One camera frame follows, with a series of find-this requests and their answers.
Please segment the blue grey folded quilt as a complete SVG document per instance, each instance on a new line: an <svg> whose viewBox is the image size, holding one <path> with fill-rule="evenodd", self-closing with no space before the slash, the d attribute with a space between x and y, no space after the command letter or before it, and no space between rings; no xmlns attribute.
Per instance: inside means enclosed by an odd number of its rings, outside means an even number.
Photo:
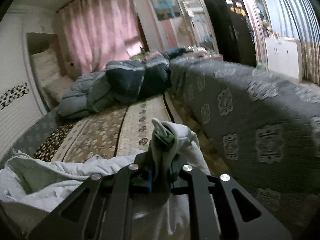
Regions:
<svg viewBox="0 0 320 240"><path fill-rule="evenodd" d="M66 119L78 119L101 113L114 105L104 70L80 76L60 100L59 115Z"/></svg>

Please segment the grey patterned blanket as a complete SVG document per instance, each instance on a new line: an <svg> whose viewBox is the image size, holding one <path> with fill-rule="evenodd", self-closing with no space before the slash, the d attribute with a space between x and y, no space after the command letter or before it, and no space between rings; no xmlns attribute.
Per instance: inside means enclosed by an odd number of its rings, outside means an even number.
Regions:
<svg viewBox="0 0 320 240"><path fill-rule="evenodd" d="M189 109L240 185L303 238L319 230L319 92L252 67L171 63Z"/></svg>

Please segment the beige pillow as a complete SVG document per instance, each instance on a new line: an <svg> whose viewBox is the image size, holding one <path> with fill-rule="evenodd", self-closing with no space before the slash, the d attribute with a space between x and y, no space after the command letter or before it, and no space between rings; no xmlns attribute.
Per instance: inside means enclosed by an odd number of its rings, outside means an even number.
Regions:
<svg viewBox="0 0 320 240"><path fill-rule="evenodd" d="M74 81L68 76L60 77L44 87L49 97L56 102L60 102L63 95L69 91Z"/></svg>

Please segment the blue striped curtain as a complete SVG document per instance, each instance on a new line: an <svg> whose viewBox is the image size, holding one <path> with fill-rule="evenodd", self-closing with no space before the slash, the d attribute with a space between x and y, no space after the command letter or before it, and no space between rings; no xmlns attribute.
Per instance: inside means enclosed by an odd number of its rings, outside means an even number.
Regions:
<svg viewBox="0 0 320 240"><path fill-rule="evenodd" d="M272 29L300 40L303 78L319 85L319 19L309 0L265 0Z"/></svg>

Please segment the light grey padded jacket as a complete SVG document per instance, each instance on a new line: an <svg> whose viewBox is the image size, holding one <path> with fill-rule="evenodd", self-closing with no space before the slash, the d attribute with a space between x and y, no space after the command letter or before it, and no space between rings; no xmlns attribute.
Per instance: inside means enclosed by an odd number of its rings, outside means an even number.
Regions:
<svg viewBox="0 0 320 240"><path fill-rule="evenodd" d="M175 154L209 174L195 132L189 127L153 119L152 156L156 170L166 170ZM1 169L1 206L21 229L31 231L90 175L112 175L132 163L136 152L85 163L47 163L17 152ZM189 239L190 216L185 195L170 196L163 204L139 200L133 208L133 239Z"/></svg>

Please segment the white pillow stack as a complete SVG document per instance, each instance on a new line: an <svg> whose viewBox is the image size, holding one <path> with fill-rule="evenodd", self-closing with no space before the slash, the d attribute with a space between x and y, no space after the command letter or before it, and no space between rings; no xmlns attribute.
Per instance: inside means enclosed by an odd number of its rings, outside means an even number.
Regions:
<svg viewBox="0 0 320 240"><path fill-rule="evenodd" d="M52 48L31 55L30 60L41 87L45 87L61 77L56 53Z"/></svg>

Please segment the black door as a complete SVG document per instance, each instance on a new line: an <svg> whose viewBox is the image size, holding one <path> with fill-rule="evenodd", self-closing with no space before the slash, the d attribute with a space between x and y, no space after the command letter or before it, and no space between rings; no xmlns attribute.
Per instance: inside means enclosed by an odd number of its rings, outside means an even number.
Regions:
<svg viewBox="0 0 320 240"><path fill-rule="evenodd" d="M255 67L254 31L243 0L203 1L223 59Z"/></svg>

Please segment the framed wall picture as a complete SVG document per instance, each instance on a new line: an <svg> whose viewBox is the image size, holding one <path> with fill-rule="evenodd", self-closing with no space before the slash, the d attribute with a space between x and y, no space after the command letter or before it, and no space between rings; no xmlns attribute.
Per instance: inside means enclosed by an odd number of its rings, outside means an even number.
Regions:
<svg viewBox="0 0 320 240"><path fill-rule="evenodd" d="M181 16L177 0L150 0L157 20L163 21Z"/></svg>

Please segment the white framed mirror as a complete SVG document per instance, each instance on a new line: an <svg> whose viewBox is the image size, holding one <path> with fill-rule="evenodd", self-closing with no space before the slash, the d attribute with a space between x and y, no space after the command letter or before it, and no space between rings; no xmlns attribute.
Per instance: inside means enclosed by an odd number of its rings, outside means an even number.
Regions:
<svg viewBox="0 0 320 240"><path fill-rule="evenodd" d="M188 33L198 47L219 53L214 29L203 0L182 0Z"/></svg>

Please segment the dark navy folded quilt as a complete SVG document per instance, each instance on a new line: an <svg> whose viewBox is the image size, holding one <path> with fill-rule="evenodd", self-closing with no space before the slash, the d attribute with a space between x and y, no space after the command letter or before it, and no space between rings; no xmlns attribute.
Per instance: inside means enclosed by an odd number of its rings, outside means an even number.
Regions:
<svg viewBox="0 0 320 240"><path fill-rule="evenodd" d="M164 93L171 85L170 62L162 54L149 60L111 61L105 77L121 103L134 103Z"/></svg>

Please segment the white wardrobe panel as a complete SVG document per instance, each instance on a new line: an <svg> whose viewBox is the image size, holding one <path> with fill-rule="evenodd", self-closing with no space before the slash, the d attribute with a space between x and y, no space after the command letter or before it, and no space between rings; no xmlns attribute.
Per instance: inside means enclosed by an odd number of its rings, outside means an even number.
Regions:
<svg viewBox="0 0 320 240"><path fill-rule="evenodd" d="M6 13L1 20L1 158L44 113L23 38L23 14Z"/></svg>

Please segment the white low cabinet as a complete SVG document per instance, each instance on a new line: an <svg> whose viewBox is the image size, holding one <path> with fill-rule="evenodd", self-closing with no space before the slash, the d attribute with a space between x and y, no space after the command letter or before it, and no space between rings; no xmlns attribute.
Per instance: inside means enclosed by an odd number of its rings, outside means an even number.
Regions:
<svg viewBox="0 0 320 240"><path fill-rule="evenodd" d="M298 81L303 79L300 40L288 37L265 38L268 70Z"/></svg>

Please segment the patterned beige bed sheet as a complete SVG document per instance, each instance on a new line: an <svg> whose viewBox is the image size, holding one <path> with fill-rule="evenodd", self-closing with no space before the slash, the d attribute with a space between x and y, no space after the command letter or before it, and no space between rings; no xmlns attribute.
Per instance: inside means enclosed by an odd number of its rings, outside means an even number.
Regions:
<svg viewBox="0 0 320 240"><path fill-rule="evenodd" d="M39 146L34 158L84 163L95 155L111 159L134 151L145 152L153 131L152 118L188 126L198 137L210 172L220 175L229 171L193 113L168 93L61 124Z"/></svg>

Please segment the pink curtain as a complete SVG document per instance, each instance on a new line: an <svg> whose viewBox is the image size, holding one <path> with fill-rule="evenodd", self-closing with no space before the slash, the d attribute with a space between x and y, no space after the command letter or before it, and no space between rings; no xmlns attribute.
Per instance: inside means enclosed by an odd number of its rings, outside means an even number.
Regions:
<svg viewBox="0 0 320 240"><path fill-rule="evenodd" d="M72 64L82 75L143 47L134 0L74 0L59 11Z"/></svg>

